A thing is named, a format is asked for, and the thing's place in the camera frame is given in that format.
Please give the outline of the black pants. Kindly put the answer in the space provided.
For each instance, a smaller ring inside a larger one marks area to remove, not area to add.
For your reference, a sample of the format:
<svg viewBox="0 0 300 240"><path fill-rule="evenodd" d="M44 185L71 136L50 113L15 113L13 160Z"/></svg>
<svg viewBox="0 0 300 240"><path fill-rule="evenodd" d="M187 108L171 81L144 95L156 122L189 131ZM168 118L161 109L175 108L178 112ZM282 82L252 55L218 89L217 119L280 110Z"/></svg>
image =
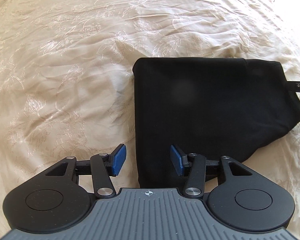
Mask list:
<svg viewBox="0 0 300 240"><path fill-rule="evenodd" d="M133 66L136 162L143 188L183 188L172 145L210 160L247 160L300 122L281 63L202 57L140 58Z"/></svg>

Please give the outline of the cream embroidered bedspread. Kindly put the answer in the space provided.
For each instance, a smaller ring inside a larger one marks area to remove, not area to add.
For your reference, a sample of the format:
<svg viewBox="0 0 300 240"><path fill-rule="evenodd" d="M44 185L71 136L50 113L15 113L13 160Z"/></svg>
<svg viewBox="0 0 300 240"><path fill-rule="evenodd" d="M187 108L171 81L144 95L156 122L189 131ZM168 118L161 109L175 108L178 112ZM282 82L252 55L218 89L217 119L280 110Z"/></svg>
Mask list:
<svg viewBox="0 0 300 240"><path fill-rule="evenodd" d="M270 0L9 0L0 8L2 202L60 159L127 146L113 179L138 187L133 74L141 57L279 61L300 80L300 44Z"/></svg>

